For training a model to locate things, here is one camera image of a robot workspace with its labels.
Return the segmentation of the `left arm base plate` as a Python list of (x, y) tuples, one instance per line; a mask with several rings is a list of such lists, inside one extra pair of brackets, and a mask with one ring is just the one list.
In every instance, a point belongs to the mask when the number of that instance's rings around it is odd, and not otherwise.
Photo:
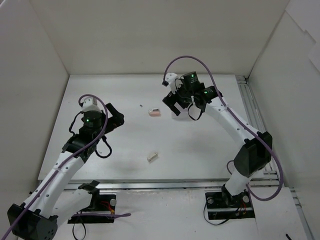
[[(117, 200), (116, 195), (111, 193), (101, 194), (93, 207), (82, 209), (78, 214), (113, 214), (115, 212)], [(73, 216), (67, 224), (112, 224), (114, 219), (108, 216), (81, 215)]]

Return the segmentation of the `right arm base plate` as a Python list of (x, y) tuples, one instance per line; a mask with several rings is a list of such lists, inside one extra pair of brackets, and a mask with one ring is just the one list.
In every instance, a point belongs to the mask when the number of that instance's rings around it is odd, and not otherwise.
[(221, 192), (205, 193), (204, 213), (208, 220), (226, 221), (240, 219), (254, 219), (253, 204), (247, 191), (240, 194), (233, 203), (226, 203)]

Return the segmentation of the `pink correction tape dispenser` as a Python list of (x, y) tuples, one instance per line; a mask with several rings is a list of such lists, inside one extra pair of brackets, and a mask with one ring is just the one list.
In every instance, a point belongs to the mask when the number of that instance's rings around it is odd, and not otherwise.
[(148, 114), (150, 117), (160, 117), (161, 111), (159, 108), (151, 108), (149, 109)]

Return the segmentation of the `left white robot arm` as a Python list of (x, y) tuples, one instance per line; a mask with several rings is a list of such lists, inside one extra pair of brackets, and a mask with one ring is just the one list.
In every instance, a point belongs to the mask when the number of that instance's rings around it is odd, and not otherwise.
[(94, 210), (100, 204), (98, 181), (83, 183), (71, 199), (61, 205), (57, 200), (72, 177), (97, 153), (99, 141), (125, 123), (125, 117), (111, 103), (103, 110), (91, 103), (81, 105), (83, 126), (72, 133), (58, 160), (37, 189), (20, 205), (7, 211), (9, 232), (24, 240), (51, 240), (58, 228), (83, 209)]

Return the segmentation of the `cream white eraser block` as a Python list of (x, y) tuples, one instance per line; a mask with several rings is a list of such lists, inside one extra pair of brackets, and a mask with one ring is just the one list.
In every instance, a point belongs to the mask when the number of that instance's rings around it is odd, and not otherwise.
[(148, 161), (149, 163), (151, 163), (151, 162), (153, 162), (155, 159), (157, 159), (158, 157), (159, 157), (158, 152), (157, 152), (157, 151), (152, 151), (152, 152), (150, 152), (150, 153), (147, 155), (146, 159), (147, 159), (147, 161)]

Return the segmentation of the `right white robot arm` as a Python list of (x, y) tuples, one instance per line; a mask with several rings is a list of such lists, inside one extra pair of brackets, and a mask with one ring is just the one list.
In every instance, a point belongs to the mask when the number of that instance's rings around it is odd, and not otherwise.
[(183, 110), (196, 107), (201, 114), (205, 113), (219, 123), (236, 143), (239, 151), (233, 160), (234, 170), (221, 189), (222, 202), (233, 206), (253, 175), (271, 161), (267, 147), (272, 147), (272, 136), (268, 132), (259, 132), (236, 113), (231, 114), (223, 103), (222, 93), (214, 86), (205, 87), (196, 72), (181, 77), (167, 73), (163, 85), (170, 87), (170, 92), (162, 101), (174, 115), (179, 116)]

